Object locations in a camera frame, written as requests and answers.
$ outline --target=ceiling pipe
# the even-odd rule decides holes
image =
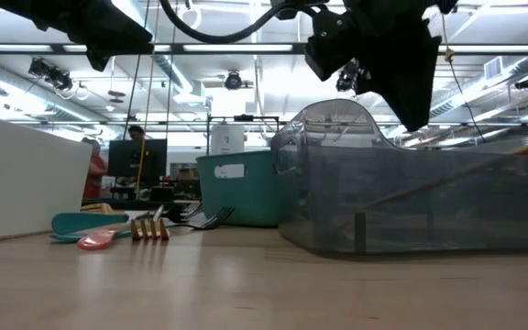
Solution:
[[[447,42],[451,42],[454,38],[459,36],[462,32],[464,32],[467,28],[469,28],[478,18],[480,18],[484,13],[489,10],[492,7],[492,4],[494,3],[494,0],[489,0],[486,4],[478,8],[476,12],[472,14],[472,16],[464,23],[461,27],[459,27],[451,37],[447,39]]]
[[[238,14],[247,14],[249,15],[249,1],[221,1],[221,0],[195,0],[193,4],[196,8],[202,10],[211,10],[211,11],[221,11],[227,13],[238,13]],[[334,9],[333,11],[339,12],[343,11],[346,8],[344,7],[343,2],[333,2],[325,4],[326,6]],[[142,8],[150,8],[151,10],[161,9],[158,2],[153,2],[150,6],[147,5],[146,1],[143,1],[141,4]],[[185,8],[185,4],[179,4],[178,7]],[[270,2],[262,3],[262,9],[260,14],[263,14],[264,11],[271,8]],[[481,5],[457,5],[457,11],[462,13],[473,14],[479,10]],[[483,15],[515,15],[515,14],[527,14],[528,5],[493,5],[488,10],[485,10]]]
[[[489,82],[483,72],[462,84],[463,95],[455,88],[434,100],[430,117],[434,118],[448,111],[458,109],[464,106],[466,102],[472,102],[494,91],[496,87],[516,83],[528,75],[528,57],[503,57],[503,66],[509,69],[502,74],[501,78],[494,79],[494,82]]]
[[[127,76],[127,81],[131,82],[131,81],[134,81],[134,78],[129,74],[129,72],[126,71],[126,69],[124,69],[122,66],[120,66],[119,64],[116,64],[115,65],[117,67],[117,69],[119,69],[121,72],[123,72],[126,76]],[[150,81],[148,81],[148,86],[146,84],[144,84],[140,79],[137,79],[135,80],[137,85],[142,88],[144,91],[146,91],[146,93],[150,94],[150,97],[154,100],[154,102],[157,102],[159,104],[161,104],[164,108],[166,108],[167,106],[161,101],[159,100],[156,96],[154,96],[154,94],[152,93],[151,89],[150,89],[150,86],[149,86],[149,83]],[[190,132],[193,132],[193,129],[190,127],[190,126],[187,126],[187,129],[190,131]]]
[[[2,89],[14,89],[20,91],[20,94],[24,94],[28,97],[32,97],[33,100],[40,100],[41,103],[45,104],[49,109],[58,109],[64,113],[74,116],[82,121],[104,121],[107,118],[98,115],[97,113],[86,109],[72,101],[63,100],[58,97],[55,93],[49,92],[43,87],[29,82],[28,80],[21,78],[20,76],[0,68],[0,87]]]
[[[148,21],[145,24],[146,13],[143,13],[143,9],[138,5],[137,0],[112,0],[114,6],[119,8],[124,14],[128,15],[140,26],[144,27],[149,33],[154,35],[156,30],[156,22],[153,22],[150,15],[148,15]],[[171,40],[161,40],[154,36],[155,42],[171,42]],[[155,64],[164,72],[169,80],[172,81],[175,89],[179,93],[191,93],[193,86],[187,80],[179,68],[172,63],[171,57],[166,55],[150,55],[154,60]]]
[[[517,109],[517,108],[522,108],[522,105],[525,105],[525,104],[528,104],[528,95],[527,96],[524,96],[523,98],[521,99],[518,99],[514,102],[511,102],[511,103],[508,103],[506,105],[503,105],[501,107],[498,107],[496,109],[493,109],[493,110],[490,110],[490,111],[493,111],[494,112],[494,116],[498,116],[506,111],[510,111],[510,110],[514,110],[514,109]],[[478,126],[479,127],[488,127],[490,126],[490,124],[492,124],[491,127],[501,127],[503,125],[502,122],[498,122],[498,123],[493,123],[493,122],[483,122],[483,123],[478,123]],[[466,129],[469,129],[469,130],[472,130],[473,131],[473,134],[477,134],[478,131],[473,127],[473,126],[470,126],[470,127],[461,127],[460,130],[466,130]],[[421,138],[421,142],[417,142],[416,138],[413,138],[409,141],[413,141],[413,143],[407,147],[410,147],[410,146],[413,146],[413,147],[418,147],[418,146],[421,146],[423,144],[426,144],[426,143],[432,143],[433,141],[437,141],[437,140],[440,140],[442,138],[446,138],[446,134],[447,132],[445,132],[445,134],[432,134],[432,135],[426,135],[426,136],[423,136]],[[480,138],[481,139],[481,136],[480,135],[475,135],[474,138]]]

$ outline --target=black cable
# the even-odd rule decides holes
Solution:
[[[321,9],[321,10],[329,10],[329,9],[327,9],[327,6],[325,6],[325,5],[319,5],[319,9]],[[315,16],[317,15],[317,12],[314,11],[314,10],[313,10],[311,7],[309,7],[309,6],[304,6],[304,7],[302,7],[300,10],[301,10],[302,12],[304,12],[306,15],[308,15],[309,17],[311,17],[311,18],[313,18],[313,17],[315,17]]]
[[[442,28],[443,28],[443,32],[444,32],[445,47],[446,47],[445,61],[449,63],[449,67],[451,68],[451,72],[454,75],[454,80],[456,80],[457,89],[459,89],[459,92],[462,95],[462,99],[464,99],[464,104],[467,106],[467,110],[469,110],[469,115],[472,118],[472,122],[474,123],[474,127],[476,128],[476,130],[480,134],[480,137],[482,138],[482,142],[486,142],[486,139],[484,138],[484,135],[480,131],[480,127],[478,127],[478,124],[476,123],[476,118],[474,118],[474,112],[472,111],[472,108],[469,106],[468,101],[466,101],[466,96],[464,95],[464,91],[462,90],[462,86],[459,84],[459,79],[456,76],[456,69],[454,69],[454,63],[453,63],[453,61],[454,61],[453,56],[454,56],[455,53],[454,53],[454,51],[452,51],[449,48],[449,39],[447,38],[447,28],[446,28],[446,17],[444,16],[444,14],[441,14],[441,23],[442,23]]]
[[[275,5],[269,11],[264,13],[254,24],[250,25],[249,27],[246,27],[236,33],[232,33],[227,36],[212,36],[205,34],[203,32],[199,32],[191,27],[189,27],[182,19],[179,18],[178,15],[174,12],[174,9],[172,9],[171,3],[169,0],[160,0],[160,4],[162,5],[162,9],[164,9],[164,13],[169,18],[169,20],[174,24],[174,26],[182,31],[182,33],[186,34],[187,36],[199,40],[201,42],[207,43],[207,44],[229,44],[238,42],[242,39],[248,38],[252,35],[252,33],[258,31],[260,28],[266,24],[269,20],[271,20],[276,14],[278,14],[280,11],[285,9],[294,9],[299,10],[301,8],[296,7],[292,4],[281,4],[281,5]]]
[[[34,86],[36,86],[36,84],[42,79],[43,77],[40,76],[39,78],[37,78],[32,84],[31,86],[29,86],[28,89],[26,89],[26,92],[24,94],[27,94],[29,91],[32,90],[32,88],[34,88]]]
[[[474,112],[472,111],[472,108],[469,106],[468,101],[466,101],[466,97],[464,96],[464,91],[462,90],[462,86],[459,84],[459,80],[457,79],[457,76],[456,76],[456,70],[454,69],[454,64],[452,63],[451,59],[449,61],[449,67],[451,68],[451,72],[454,75],[454,79],[456,80],[457,88],[459,89],[459,92],[462,94],[462,98],[464,99],[464,104],[467,106],[467,110],[469,110],[469,115],[472,118],[474,127],[480,134],[480,137],[482,138],[482,142],[486,142],[486,139],[484,138],[482,131],[480,131],[480,127],[478,127],[478,124],[476,123],[476,118],[474,118]]]
[[[150,13],[150,0],[148,0],[148,4],[146,5],[146,17],[144,17],[144,28],[146,28],[146,25],[148,24],[148,15]],[[136,63],[136,71],[134,72],[134,81],[132,82],[132,91],[129,97],[129,105],[127,106],[127,115],[126,115],[126,126],[124,127],[124,135],[122,136],[122,140],[126,140],[127,135],[127,124],[129,124],[129,118],[132,114],[132,104],[134,103],[134,92],[136,91],[136,80],[138,79],[138,73],[139,73],[139,63],[141,62],[142,55],[137,55],[137,63]]]
[[[179,8],[179,0],[176,0],[177,10]],[[176,25],[172,27],[172,43],[176,39]],[[172,94],[172,70],[174,68],[174,55],[170,55],[170,72],[169,72],[169,96],[168,101],[166,102],[166,139],[169,138],[170,123],[171,123],[171,94]]]

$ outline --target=metal frame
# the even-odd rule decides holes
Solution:
[[[166,43],[157,43],[155,44],[155,47],[157,49],[165,49],[168,48],[168,50],[157,50],[155,52],[156,55],[215,55],[215,54],[226,54],[226,55],[303,55],[304,49],[306,43],[297,42],[297,43],[259,43],[259,44],[251,44],[251,43],[239,43],[239,44],[233,44],[230,45],[230,47],[253,47],[254,45],[275,45],[275,46],[291,46],[290,49],[287,50],[205,50],[205,51],[199,51],[199,50],[186,50],[184,49],[184,46],[191,46],[191,45],[198,45],[198,44],[182,44],[182,43],[172,43],[172,44],[166,44]],[[65,56],[82,56],[86,55],[86,50],[84,49],[84,45],[76,45],[71,43],[0,43],[0,47],[4,48],[5,46],[12,46],[10,49],[0,49],[0,55],[6,54],[6,55],[65,55]],[[49,46],[49,50],[30,50],[30,46],[35,47],[41,47],[41,46]],[[83,50],[67,50],[65,49],[65,46],[68,47],[74,47],[74,46],[82,46]],[[498,48],[499,50],[488,50],[488,51],[463,51],[463,50],[455,50],[457,56],[500,56],[500,55],[506,55],[506,56],[527,56],[528,51],[507,51],[502,50],[502,48],[510,48],[515,46],[528,46],[528,44],[450,44],[449,47],[451,49],[453,48],[465,48],[465,47],[492,47],[492,48]],[[26,49],[13,49],[13,47],[25,47]],[[446,49],[445,46],[440,47],[439,49],[439,55],[444,56],[446,55]]]
[[[254,119],[261,119],[262,120],[262,124],[263,125],[266,125],[266,120],[267,119],[272,119],[274,121],[276,121],[276,132],[278,133],[280,130],[281,130],[281,121],[280,121],[280,118],[277,116],[277,115],[264,115],[264,116],[254,116],[254,115],[248,115],[244,118],[244,120],[238,120],[240,117],[242,117],[241,115],[232,115],[232,116],[211,116],[211,115],[208,115],[207,116],[207,156],[209,156],[209,153],[210,153],[210,149],[211,149],[211,122],[214,120],[214,119],[223,119],[223,121],[225,122],[226,119],[233,119],[234,122],[237,122],[237,123],[254,123]]]
[[[223,117],[211,117],[212,119],[217,119],[217,118],[223,118]],[[264,117],[254,117],[254,119],[260,119],[260,118],[267,118],[267,119],[273,119],[273,120],[276,120],[278,117],[277,116],[264,116]],[[95,121],[95,122],[72,122],[72,121],[15,121],[15,120],[10,120],[8,121],[9,123],[12,123],[12,124],[18,124],[18,125],[30,125],[30,126],[33,126],[33,125],[75,125],[75,126],[78,126],[78,125],[83,125],[83,126],[87,126],[87,125],[125,125],[126,122],[125,121]],[[205,123],[208,123],[207,126],[209,127],[209,123],[211,121],[207,122],[207,121],[192,121],[192,122],[188,122],[188,121],[170,121],[169,122],[169,125],[175,125],[175,126],[184,126],[184,125],[189,125],[189,126],[201,126],[201,125],[205,125]],[[263,125],[266,125],[266,122],[248,122],[250,126],[263,126]],[[127,123],[128,125],[144,125],[144,122],[138,122],[138,121],[130,121]],[[285,121],[280,121],[278,120],[277,121],[277,131],[280,130],[280,126],[281,125],[286,125],[287,122]],[[398,126],[400,125],[401,123],[400,122],[376,122],[376,125],[378,126]],[[478,122],[478,127],[528,127],[528,123],[502,123],[502,122]],[[162,125],[166,125],[166,122],[148,122],[148,125],[150,126],[162,126]],[[320,126],[327,126],[327,123],[319,123]],[[438,127],[438,126],[451,126],[451,127],[473,127],[474,126],[474,123],[471,122],[471,121],[468,121],[468,122],[453,122],[453,123],[450,123],[450,122],[441,122],[441,123],[438,123],[438,122],[432,122],[432,123],[429,123],[427,124],[426,126],[428,127]]]

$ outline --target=person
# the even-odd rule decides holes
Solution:
[[[101,146],[94,139],[85,137],[81,142],[90,144],[93,147],[89,170],[87,171],[87,181],[84,185],[83,199],[97,199],[101,197],[101,180],[107,174],[107,163],[99,155]]]
[[[144,138],[146,138],[146,132],[144,132],[144,128],[138,125],[130,126],[127,132],[129,132],[129,137],[132,138],[133,141],[142,141]]]

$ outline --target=wooden table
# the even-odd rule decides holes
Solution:
[[[3,329],[526,329],[528,256],[313,256],[275,230],[122,239],[102,252],[0,241]]]

